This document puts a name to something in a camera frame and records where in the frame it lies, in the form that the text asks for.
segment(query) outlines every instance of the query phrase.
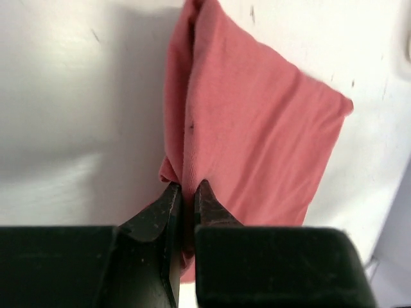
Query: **white surface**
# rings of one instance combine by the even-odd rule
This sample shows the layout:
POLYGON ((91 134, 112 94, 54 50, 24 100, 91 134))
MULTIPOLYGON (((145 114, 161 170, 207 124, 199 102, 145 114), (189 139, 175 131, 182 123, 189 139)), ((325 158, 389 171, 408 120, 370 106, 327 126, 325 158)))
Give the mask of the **white surface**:
POLYGON ((411 163, 392 204, 374 256, 371 286, 379 307, 411 305, 411 163))
MULTIPOLYGON (((0 224, 121 223, 158 196, 170 6, 181 4, 0 0, 0 224)), ((222 4, 353 99, 305 224, 346 230, 367 260, 411 152, 411 84, 388 61, 399 0, 222 4)))
POLYGON ((379 308, 411 305, 411 272, 389 260, 379 263, 371 287, 379 308))

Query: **pink cloth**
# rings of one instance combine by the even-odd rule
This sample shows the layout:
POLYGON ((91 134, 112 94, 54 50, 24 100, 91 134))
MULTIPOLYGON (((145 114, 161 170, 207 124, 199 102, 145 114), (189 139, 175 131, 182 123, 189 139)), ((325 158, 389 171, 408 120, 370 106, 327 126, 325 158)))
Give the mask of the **pink cloth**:
MULTIPOLYGON (((182 185, 184 267, 201 180, 245 225, 302 225, 352 110, 240 29, 217 0, 187 0, 168 48, 160 170, 162 181, 182 185)), ((193 279, 194 266, 182 282, 193 279)))

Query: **pink towel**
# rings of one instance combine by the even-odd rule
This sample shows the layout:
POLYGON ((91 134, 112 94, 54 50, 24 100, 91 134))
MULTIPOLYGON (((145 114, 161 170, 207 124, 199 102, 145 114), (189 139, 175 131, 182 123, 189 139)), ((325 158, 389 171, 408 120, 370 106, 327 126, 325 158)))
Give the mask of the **pink towel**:
MULTIPOLYGON (((245 225, 302 225, 352 110, 240 29, 217 0, 187 0, 168 48, 160 170, 162 181, 182 185, 184 267, 201 180, 245 225)), ((192 266, 182 281, 193 279, 192 266)))

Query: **white wall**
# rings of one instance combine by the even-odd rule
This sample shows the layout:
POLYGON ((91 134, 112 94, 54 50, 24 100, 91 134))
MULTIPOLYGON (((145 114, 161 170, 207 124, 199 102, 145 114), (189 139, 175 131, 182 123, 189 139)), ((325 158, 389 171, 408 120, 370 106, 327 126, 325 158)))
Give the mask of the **white wall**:
POLYGON ((381 308, 411 305, 411 163, 374 252, 372 288, 381 308))

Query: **black robotic claw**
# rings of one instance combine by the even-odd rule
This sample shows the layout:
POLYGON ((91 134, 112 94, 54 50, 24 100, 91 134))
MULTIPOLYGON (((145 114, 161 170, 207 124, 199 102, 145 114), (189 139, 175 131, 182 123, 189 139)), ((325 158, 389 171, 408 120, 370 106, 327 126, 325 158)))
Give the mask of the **black robotic claw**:
MULTIPOLYGON (((207 181, 193 214, 200 307, 376 307, 343 233, 244 227, 207 181)), ((2 227, 0 307, 178 307, 182 231, 174 183, 120 227, 2 227)))

